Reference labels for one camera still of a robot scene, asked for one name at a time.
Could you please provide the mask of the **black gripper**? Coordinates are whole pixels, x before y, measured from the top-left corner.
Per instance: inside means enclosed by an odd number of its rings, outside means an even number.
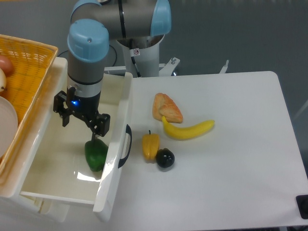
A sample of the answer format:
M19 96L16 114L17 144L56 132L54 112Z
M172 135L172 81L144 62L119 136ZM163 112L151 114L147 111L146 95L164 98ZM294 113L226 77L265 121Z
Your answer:
M104 137L110 128L111 116L98 112L101 92L92 97L80 97L75 94L76 88L67 89L67 94L60 91L54 96L53 111L62 119L62 126L66 127L70 116L84 121L92 131L91 142L96 136Z

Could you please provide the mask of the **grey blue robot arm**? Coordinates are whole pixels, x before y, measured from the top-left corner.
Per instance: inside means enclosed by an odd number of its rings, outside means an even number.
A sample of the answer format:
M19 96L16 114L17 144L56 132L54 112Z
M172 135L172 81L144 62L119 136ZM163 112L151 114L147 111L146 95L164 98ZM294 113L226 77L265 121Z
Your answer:
M123 40L128 47L127 67L140 77L159 74L158 48L171 31L171 8L167 0L80 0L73 8L67 37L66 91L54 97L53 110L69 123L70 116L85 122L92 136L104 136L110 116L98 111L103 73L110 41Z

